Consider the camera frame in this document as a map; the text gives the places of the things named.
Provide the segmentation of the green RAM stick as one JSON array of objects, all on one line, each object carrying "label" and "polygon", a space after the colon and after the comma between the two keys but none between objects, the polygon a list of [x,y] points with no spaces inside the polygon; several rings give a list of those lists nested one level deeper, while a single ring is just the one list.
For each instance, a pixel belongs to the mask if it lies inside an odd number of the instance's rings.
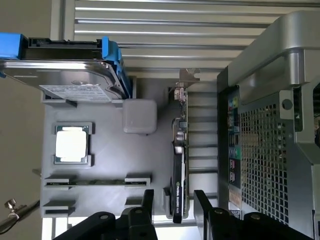
[{"label": "green RAM stick", "polygon": [[147,186],[147,181],[134,180],[77,180],[71,182],[47,182],[46,187],[79,187],[79,186]]}]

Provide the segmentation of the grey plastic parts rack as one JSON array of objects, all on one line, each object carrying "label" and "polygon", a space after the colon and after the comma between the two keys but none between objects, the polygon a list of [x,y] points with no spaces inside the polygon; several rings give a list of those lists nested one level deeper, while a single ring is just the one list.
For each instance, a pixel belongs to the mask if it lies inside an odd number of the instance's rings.
[{"label": "grey plastic parts rack", "polygon": [[[157,129],[148,135],[125,133],[123,109],[111,103],[79,103],[76,107],[45,107],[42,157],[41,214],[43,217],[88,217],[105,211],[120,215],[141,203],[146,189],[154,190],[154,214],[169,213],[169,189],[173,175],[172,121],[180,114],[179,103],[170,101],[172,79],[140,79],[138,95],[158,105]],[[217,88],[201,81],[188,89],[189,192],[203,190],[218,204]],[[91,124],[86,164],[56,164],[56,127]],[[147,186],[49,187],[47,182],[81,180],[146,181]]]}]

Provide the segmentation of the grey metal PC case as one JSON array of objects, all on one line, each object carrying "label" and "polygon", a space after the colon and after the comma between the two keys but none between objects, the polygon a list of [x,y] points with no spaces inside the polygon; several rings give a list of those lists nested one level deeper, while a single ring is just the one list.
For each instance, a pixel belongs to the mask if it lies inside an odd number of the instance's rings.
[{"label": "grey metal PC case", "polygon": [[270,24],[217,77],[218,204],[320,240],[320,10]]}]

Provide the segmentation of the grey rounded square block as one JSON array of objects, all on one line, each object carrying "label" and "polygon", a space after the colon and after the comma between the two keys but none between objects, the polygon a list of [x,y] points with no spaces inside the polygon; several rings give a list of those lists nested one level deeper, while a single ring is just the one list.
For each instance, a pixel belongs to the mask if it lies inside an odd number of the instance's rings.
[{"label": "grey rounded square block", "polygon": [[122,105],[122,128],[127,134],[150,135],[157,130],[158,110],[153,99],[126,99]]}]

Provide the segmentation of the silver CPU chip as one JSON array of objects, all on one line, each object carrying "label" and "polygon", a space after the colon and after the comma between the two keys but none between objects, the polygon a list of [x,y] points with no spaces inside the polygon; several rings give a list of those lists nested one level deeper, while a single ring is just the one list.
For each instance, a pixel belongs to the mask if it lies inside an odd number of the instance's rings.
[{"label": "silver CPU chip", "polygon": [[88,137],[88,130],[84,126],[58,125],[55,131],[55,163],[86,163],[88,161]]}]

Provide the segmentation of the metal clamp with wing nut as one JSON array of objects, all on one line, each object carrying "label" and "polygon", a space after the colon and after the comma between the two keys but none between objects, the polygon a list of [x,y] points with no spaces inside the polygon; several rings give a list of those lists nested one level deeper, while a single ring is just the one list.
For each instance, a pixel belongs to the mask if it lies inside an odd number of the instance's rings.
[{"label": "metal clamp with wing nut", "polygon": [[27,218],[31,213],[40,207],[40,200],[37,200],[29,205],[18,205],[14,198],[5,202],[4,206],[9,210],[6,219],[0,221],[0,228],[8,228],[16,222]]}]

